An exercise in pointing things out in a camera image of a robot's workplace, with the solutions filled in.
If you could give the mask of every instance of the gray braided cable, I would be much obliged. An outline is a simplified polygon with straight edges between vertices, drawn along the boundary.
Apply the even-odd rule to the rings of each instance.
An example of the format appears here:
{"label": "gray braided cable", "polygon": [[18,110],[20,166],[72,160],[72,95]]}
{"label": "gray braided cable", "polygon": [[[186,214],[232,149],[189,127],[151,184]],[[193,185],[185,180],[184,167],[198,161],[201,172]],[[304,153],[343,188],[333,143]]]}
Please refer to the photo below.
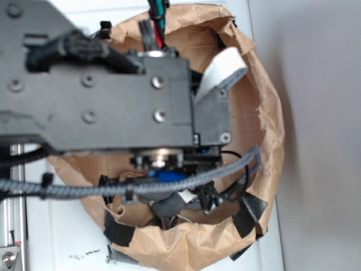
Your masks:
{"label": "gray braided cable", "polygon": [[233,174],[248,165],[253,158],[256,157],[257,169],[261,164],[261,151],[259,147],[253,146],[241,159],[226,165],[221,168],[213,169],[211,171],[192,176],[183,181],[167,182],[167,183],[147,183],[138,185],[129,185],[119,183],[113,186],[93,186],[93,187],[78,187],[78,186],[57,186],[49,185],[43,189],[39,183],[30,182],[14,182],[7,179],[0,179],[0,190],[21,190],[27,194],[46,193],[49,197],[56,198],[82,198],[84,196],[103,195],[115,196],[125,195],[127,187],[131,186],[133,193],[152,194],[152,193],[169,193],[173,191],[181,191],[184,189],[193,189],[200,185],[205,185],[213,179],[222,178]]}

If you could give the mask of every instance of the blue component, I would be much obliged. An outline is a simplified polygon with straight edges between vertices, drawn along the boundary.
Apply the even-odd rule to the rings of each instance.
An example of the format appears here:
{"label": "blue component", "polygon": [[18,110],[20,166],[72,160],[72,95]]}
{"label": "blue component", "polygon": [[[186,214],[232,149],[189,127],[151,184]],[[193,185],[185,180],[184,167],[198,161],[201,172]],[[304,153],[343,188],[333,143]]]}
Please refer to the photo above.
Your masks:
{"label": "blue component", "polygon": [[158,182],[177,182],[186,178],[186,175],[173,171],[149,171],[148,175],[151,178],[158,178]]}

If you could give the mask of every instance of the white surface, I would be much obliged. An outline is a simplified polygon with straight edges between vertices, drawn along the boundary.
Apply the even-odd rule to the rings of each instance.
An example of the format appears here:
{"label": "white surface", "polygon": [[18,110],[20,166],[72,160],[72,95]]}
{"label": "white surface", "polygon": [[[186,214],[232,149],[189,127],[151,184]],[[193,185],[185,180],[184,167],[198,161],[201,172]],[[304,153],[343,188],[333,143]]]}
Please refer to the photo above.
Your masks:
{"label": "white surface", "polygon": [[284,108],[286,271],[361,269],[361,1],[250,0]]}
{"label": "white surface", "polygon": [[[99,29],[100,20],[113,24],[148,9],[147,1],[64,1],[53,0],[78,26],[93,33]],[[191,3],[193,1],[171,1]],[[197,1],[219,3],[236,15],[239,28],[252,37],[247,0]],[[39,161],[27,165],[27,180],[40,180],[42,173],[53,169]],[[29,262],[36,270],[152,270],[121,262],[105,262],[108,240],[87,215],[79,201],[28,199]],[[205,271],[283,271],[277,212],[274,211],[268,233],[236,262],[228,258],[209,266]]]}

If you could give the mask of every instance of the cable bundle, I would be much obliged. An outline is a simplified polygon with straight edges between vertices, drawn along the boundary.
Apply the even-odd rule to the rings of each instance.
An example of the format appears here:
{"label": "cable bundle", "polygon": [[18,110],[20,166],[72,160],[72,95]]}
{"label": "cable bundle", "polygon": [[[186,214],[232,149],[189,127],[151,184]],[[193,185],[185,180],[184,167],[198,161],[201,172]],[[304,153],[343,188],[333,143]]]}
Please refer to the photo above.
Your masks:
{"label": "cable bundle", "polygon": [[169,7],[167,0],[148,0],[151,7],[149,16],[154,22],[154,34],[159,48],[166,48],[164,39],[165,11]]}

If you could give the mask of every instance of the metal bolt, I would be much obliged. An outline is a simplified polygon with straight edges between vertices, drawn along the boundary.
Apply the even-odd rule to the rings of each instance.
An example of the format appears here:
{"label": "metal bolt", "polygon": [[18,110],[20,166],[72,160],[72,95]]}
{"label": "metal bolt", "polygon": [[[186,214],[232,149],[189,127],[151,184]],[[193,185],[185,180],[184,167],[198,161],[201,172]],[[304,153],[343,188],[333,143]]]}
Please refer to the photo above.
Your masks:
{"label": "metal bolt", "polygon": [[95,123],[99,119],[98,113],[92,109],[85,109],[82,117],[86,123]]}
{"label": "metal bolt", "polygon": [[232,136],[229,132],[224,132],[221,134],[220,139],[222,143],[230,143],[232,141]]}
{"label": "metal bolt", "polygon": [[158,108],[154,111],[154,119],[159,123],[165,122],[165,110],[163,108]]}
{"label": "metal bolt", "polygon": [[9,4],[6,8],[7,14],[12,18],[20,17],[23,11],[23,8],[17,3]]}
{"label": "metal bolt", "polygon": [[2,256],[2,262],[8,269],[10,269],[16,263],[16,256],[12,252],[6,252]]}
{"label": "metal bolt", "polygon": [[217,97],[218,97],[219,99],[225,99],[225,98],[227,98],[227,96],[228,96],[227,90],[225,90],[225,89],[219,89],[219,90],[217,91]]}
{"label": "metal bolt", "polygon": [[12,92],[20,92],[24,89],[24,84],[20,79],[15,78],[10,80],[7,87]]}
{"label": "metal bolt", "polygon": [[193,144],[194,145],[199,145],[199,134],[194,134],[193,135]]}
{"label": "metal bolt", "polygon": [[80,77],[82,84],[88,88],[91,88],[96,85],[96,77],[90,73],[84,73]]}
{"label": "metal bolt", "polygon": [[164,87],[164,80],[162,77],[159,76],[154,76],[152,78],[152,85],[156,88],[156,89],[161,89]]}

